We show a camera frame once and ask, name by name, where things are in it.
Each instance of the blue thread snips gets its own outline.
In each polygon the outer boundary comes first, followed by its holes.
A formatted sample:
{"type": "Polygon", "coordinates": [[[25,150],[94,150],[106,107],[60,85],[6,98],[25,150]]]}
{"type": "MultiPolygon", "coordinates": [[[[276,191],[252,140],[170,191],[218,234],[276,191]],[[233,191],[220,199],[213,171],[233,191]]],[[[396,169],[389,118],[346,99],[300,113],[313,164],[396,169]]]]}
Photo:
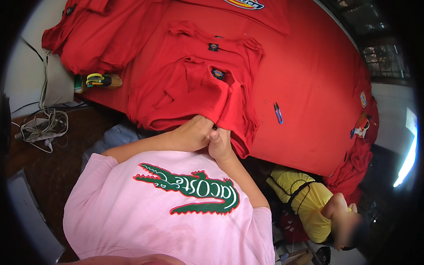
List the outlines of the blue thread snips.
{"type": "Polygon", "coordinates": [[[283,116],[281,116],[280,107],[278,107],[278,103],[274,103],[275,114],[277,115],[278,123],[283,124],[283,116]]]}

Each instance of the person in yellow shirt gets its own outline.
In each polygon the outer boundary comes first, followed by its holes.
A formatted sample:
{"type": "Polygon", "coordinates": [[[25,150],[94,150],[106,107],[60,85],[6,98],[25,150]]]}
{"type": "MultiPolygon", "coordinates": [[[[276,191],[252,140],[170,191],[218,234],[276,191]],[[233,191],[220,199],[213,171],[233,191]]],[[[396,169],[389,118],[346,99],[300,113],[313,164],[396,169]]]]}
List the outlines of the person in yellow shirt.
{"type": "Polygon", "coordinates": [[[267,183],[279,199],[299,215],[308,237],[315,243],[334,238],[334,248],[349,250],[368,238],[368,224],[349,206],[342,193],[333,193],[305,173],[277,165],[267,183]]]}

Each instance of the person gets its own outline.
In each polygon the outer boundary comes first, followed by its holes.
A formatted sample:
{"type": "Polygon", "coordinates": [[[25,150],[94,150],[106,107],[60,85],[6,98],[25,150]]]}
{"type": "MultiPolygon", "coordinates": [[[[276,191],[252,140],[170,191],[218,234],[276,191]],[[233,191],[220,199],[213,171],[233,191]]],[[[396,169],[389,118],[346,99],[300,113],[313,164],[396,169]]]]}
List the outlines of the person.
{"type": "Polygon", "coordinates": [[[77,264],[275,263],[268,201],[212,127],[197,115],[91,155],[64,208],[77,264]]]}
{"type": "Polygon", "coordinates": [[[309,175],[277,165],[267,183],[279,199],[299,215],[303,228],[315,243],[334,239],[334,248],[350,250],[363,244],[369,234],[366,220],[358,214],[356,204],[346,203],[342,193],[333,193],[309,175]]]}

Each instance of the yellow shirt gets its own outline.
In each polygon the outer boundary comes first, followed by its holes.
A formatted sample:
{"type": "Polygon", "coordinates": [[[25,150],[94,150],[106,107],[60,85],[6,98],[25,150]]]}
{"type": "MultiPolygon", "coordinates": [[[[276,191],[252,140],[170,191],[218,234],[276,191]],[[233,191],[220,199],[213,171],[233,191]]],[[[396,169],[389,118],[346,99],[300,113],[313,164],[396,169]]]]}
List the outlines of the yellow shirt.
{"type": "MultiPolygon", "coordinates": [[[[305,182],[314,181],[305,173],[280,165],[275,166],[271,176],[288,194],[295,192],[305,182]]],[[[283,203],[287,203],[290,196],[282,191],[275,182],[270,178],[267,179],[267,183],[277,193],[279,199],[283,203]]],[[[292,201],[293,211],[299,215],[306,234],[315,243],[325,241],[331,232],[331,220],[325,218],[321,214],[321,210],[332,196],[331,191],[322,183],[314,182],[301,190],[292,201]]]]}

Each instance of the white wall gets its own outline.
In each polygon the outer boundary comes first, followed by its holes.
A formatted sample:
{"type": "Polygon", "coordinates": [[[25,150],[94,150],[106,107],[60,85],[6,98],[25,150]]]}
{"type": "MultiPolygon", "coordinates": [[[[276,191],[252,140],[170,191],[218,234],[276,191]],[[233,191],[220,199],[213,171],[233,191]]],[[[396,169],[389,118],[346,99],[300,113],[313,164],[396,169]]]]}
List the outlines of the white wall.
{"type": "Polygon", "coordinates": [[[372,95],[377,100],[379,130],[376,144],[406,156],[413,134],[405,127],[406,110],[416,112],[413,89],[406,86],[372,83],[372,95]]]}
{"type": "MultiPolygon", "coordinates": [[[[54,27],[62,17],[67,0],[43,0],[31,14],[21,36],[44,57],[41,37],[44,30],[54,27]]],[[[37,54],[20,38],[10,54],[6,67],[4,92],[10,98],[10,110],[40,100],[44,83],[44,66],[37,54]]],[[[38,110],[38,104],[27,106],[14,114],[12,118],[38,110]]]]}

